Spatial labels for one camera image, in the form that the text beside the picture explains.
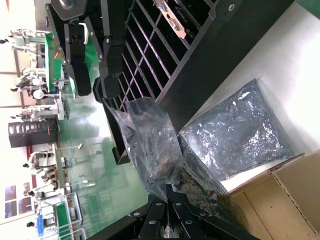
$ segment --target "cardboard box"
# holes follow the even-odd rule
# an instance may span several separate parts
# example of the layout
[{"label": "cardboard box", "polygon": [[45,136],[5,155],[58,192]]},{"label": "cardboard box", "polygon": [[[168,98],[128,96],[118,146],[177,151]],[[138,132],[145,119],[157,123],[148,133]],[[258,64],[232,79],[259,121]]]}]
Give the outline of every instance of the cardboard box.
[{"label": "cardboard box", "polygon": [[320,151],[266,170],[231,194],[257,238],[320,239]]}]

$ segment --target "clear plastic bag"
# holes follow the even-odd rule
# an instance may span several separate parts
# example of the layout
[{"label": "clear plastic bag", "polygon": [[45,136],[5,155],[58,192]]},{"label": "clear plastic bag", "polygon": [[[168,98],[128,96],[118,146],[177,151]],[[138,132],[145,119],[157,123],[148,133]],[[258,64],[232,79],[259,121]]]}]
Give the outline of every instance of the clear plastic bag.
[{"label": "clear plastic bag", "polygon": [[219,180],[294,156],[256,80],[186,126],[181,135]]},{"label": "clear plastic bag", "polygon": [[128,113],[110,109],[128,156],[145,189],[166,201],[166,184],[189,202],[229,223],[246,227],[246,218],[187,142],[177,138],[166,112],[143,97],[127,105]]}]

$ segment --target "screw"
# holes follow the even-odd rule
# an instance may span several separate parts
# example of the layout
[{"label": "screw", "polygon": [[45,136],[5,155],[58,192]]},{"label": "screw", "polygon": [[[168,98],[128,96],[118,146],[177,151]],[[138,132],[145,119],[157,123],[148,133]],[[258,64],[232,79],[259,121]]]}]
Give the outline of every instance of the screw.
[{"label": "screw", "polygon": [[231,3],[228,7],[229,12],[231,12],[233,9],[235,9],[235,5]]}]

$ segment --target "cardboard flap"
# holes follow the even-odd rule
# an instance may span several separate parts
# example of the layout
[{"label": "cardboard flap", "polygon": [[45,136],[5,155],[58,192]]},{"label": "cardboard flap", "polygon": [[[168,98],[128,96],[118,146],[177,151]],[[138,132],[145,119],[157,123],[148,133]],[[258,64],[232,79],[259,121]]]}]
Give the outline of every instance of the cardboard flap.
[{"label": "cardboard flap", "polygon": [[308,224],[320,233],[320,151],[272,173]]},{"label": "cardboard flap", "polygon": [[280,162],[280,163],[274,165],[273,167],[271,167],[271,168],[269,168],[267,170],[264,170],[264,171],[260,172],[256,176],[254,176],[251,179],[247,180],[246,182],[240,184],[238,187],[233,189],[230,192],[230,194],[235,196],[235,195],[238,195],[238,194],[241,194],[241,193],[245,192],[247,189],[250,189],[253,186],[256,186],[256,185],[264,182],[265,180],[267,180],[272,175],[273,171],[281,169],[285,165],[294,163],[295,161],[300,160],[303,156],[304,156],[304,153],[299,154],[297,156],[294,156],[294,157],[292,157],[292,158],[290,158],[288,160],[285,160],[285,161],[277,161],[277,162]]}]

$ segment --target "factory floor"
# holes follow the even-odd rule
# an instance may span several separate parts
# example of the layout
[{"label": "factory floor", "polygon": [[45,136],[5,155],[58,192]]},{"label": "factory floor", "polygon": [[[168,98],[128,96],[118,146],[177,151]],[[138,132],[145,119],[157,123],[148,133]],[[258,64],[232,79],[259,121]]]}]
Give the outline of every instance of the factory floor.
[{"label": "factory floor", "polygon": [[70,161],[68,178],[79,196],[87,237],[99,232],[147,203],[148,194],[128,163],[117,166],[112,154],[108,122],[93,94],[73,99],[67,85],[63,91],[69,119],[59,122],[62,155]]}]

